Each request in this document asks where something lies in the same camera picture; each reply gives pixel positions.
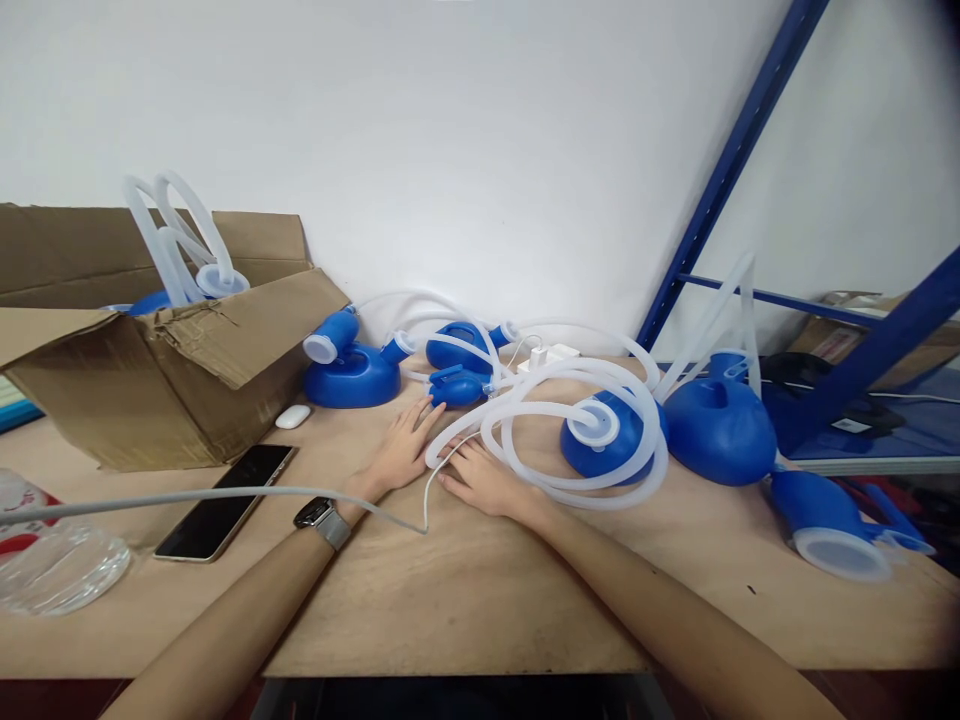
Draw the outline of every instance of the cardboard box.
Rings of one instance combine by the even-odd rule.
[[[906,295],[895,298],[878,293],[862,291],[836,291],[824,297],[824,303],[839,305],[850,310],[886,317]],[[812,316],[800,336],[794,340],[789,352],[804,352],[821,357],[836,365],[859,345],[869,330],[837,320]],[[873,384],[871,389],[880,390],[905,385],[925,372],[950,362],[960,354],[960,322],[951,320],[941,325],[926,340]]]
[[[129,210],[0,205],[0,369],[106,467],[243,453],[300,391],[300,342],[349,302],[296,215],[213,216],[254,287],[130,317],[98,308],[162,286]]]

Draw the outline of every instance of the white power adapter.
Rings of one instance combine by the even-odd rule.
[[[533,370],[542,368],[544,365],[572,357],[580,357],[580,351],[569,345],[562,343],[557,343],[556,345],[541,345],[530,351],[530,359],[520,363],[517,366],[517,372],[532,372]]]

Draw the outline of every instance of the phone screen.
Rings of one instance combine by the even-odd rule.
[[[293,451],[285,445],[254,445],[215,487],[271,485]],[[185,560],[213,558],[259,500],[259,496],[201,500],[160,543],[154,555]]]

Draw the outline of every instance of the metal shelf rack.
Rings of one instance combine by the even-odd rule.
[[[791,4],[637,336],[637,342],[645,349],[652,349],[684,285],[720,287],[717,280],[694,275],[694,265],[827,2],[794,0]],[[762,290],[756,292],[756,298],[870,330],[863,342],[797,403],[790,425],[778,428],[780,449],[789,457],[960,310],[960,247],[883,319]],[[889,464],[892,458],[885,460]],[[940,457],[934,461],[940,472],[960,470],[960,458]],[[828,462],[820,460],[812,464],[819,467]],[[862,463],[854,465],[862,471]]]

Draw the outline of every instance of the watch face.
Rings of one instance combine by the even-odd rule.
[[[316,525],[320,518],[333,509],[333,501],[329,498],[314,498],[297,513],[293,524],[297,527]]]

